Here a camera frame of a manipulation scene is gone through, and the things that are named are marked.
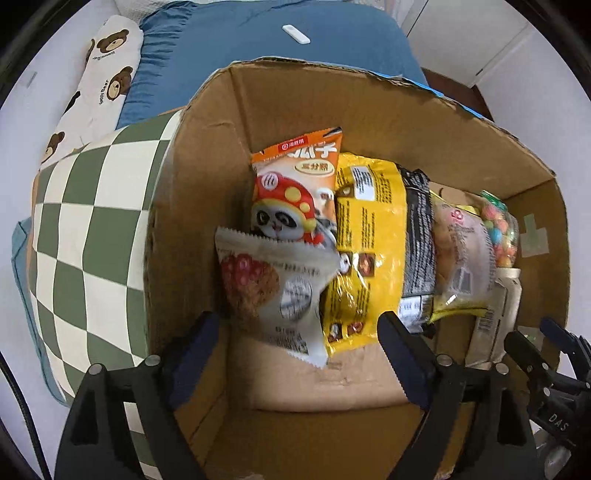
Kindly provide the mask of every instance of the blue bedding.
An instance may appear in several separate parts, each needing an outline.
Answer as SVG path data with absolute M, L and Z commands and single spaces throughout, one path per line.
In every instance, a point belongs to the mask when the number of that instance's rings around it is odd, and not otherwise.
M 311 39 L 300 45 L 281 27 Z M 398 24 L 366 5 L 317 0 L 173 2 L 140 24 L 144 45 L 117 128 L 186 105 L 217 69 L 279 56 L 336 63 L 427 84 Z

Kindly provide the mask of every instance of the white tag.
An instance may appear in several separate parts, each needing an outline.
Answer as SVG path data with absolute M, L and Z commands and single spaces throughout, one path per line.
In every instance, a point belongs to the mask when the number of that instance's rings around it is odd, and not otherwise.
M 407 297 L 398 304 L 398 318 L 403 324 L 415 322 L 423 312 L 421 297 Z
M 367 167 L 351 167 L 355 198 L 358 200 L 375 200 L 374 177 Z

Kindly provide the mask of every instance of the brand logo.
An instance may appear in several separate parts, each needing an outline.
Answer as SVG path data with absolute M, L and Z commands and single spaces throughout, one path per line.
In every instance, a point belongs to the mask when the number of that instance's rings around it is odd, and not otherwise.
M 293 140 L 288 140 L 287 142 L 283 142 L 279 144 L 279 153 L 283 153 L 288 151 L 294 147 L 301 147 L 302 145 L 307 145 L 308 143 L 308 136 L 303 135 L 302 137 L 294 138 Z

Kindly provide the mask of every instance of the black cable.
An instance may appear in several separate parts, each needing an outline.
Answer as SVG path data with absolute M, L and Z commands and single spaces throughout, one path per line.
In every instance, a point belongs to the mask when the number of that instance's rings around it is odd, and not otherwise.
M 31 443 L 33 444 L 33 450 L 35 450 L 35 456 L 37 457 L 37 462 L 39 463 L 43 480 L 52 480 L 51 474 L 49 473 L 49 467 L 47 466 L 47 461 L 45 460 L 45 455 L 43 454 L 43 449 L 41 448 L 39 435 L 37 434 L 37 429 L 35 428 L 33 417 L 31 416 L 31 410 L 29 410 L 29 405 L 27 405 L 27 402 L 25 401 L 25 396 L 22 394 L 21 388 L 18 386 L 17 379 L 14 378 L 14 375 L 12 374 L 8 363 L 2 355 L 2 352 L 0 352 L 0 369 L 8 381 L 8 385 L 10 385 L 14 397 L 17 399 L 18 406 L 21 407 L 22 416 L 25 419 L 25 424 L 27 425 L 27 430 L 29 431 L 29 437 L 31 438 Z

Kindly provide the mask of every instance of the white tape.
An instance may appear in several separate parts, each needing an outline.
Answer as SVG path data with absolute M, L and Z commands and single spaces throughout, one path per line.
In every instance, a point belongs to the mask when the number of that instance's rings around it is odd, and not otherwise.
M 527 258 L 550 253 L 546 228 L 536 227 L 533 213 L 524 216 L 523 221 L 525 223 L 525 233 L 519 236 L 521 240 L 521 256 Z

